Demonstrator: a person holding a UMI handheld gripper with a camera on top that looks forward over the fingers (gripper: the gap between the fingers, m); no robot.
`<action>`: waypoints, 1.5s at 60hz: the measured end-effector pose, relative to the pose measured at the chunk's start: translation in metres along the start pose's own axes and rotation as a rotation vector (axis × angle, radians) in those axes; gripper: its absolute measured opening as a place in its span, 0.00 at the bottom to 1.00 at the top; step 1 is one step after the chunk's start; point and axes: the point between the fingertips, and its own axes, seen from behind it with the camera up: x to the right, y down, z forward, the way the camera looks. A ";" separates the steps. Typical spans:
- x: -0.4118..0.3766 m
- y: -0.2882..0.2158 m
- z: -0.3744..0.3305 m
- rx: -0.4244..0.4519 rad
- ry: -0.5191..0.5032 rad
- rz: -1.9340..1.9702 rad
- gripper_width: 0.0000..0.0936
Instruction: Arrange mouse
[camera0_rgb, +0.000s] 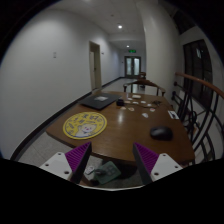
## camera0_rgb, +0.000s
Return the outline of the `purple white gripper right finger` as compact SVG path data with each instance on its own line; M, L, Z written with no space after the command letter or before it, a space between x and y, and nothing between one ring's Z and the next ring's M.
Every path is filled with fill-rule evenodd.
M139 143L133 144L133 155L144 185L182 169L168 154L157 154Z

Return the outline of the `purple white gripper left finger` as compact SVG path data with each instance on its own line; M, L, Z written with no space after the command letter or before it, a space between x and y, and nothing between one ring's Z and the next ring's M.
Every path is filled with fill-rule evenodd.
M40 168L65 180L79 184L91 152L92 144L88 142L67 153L57 152Z

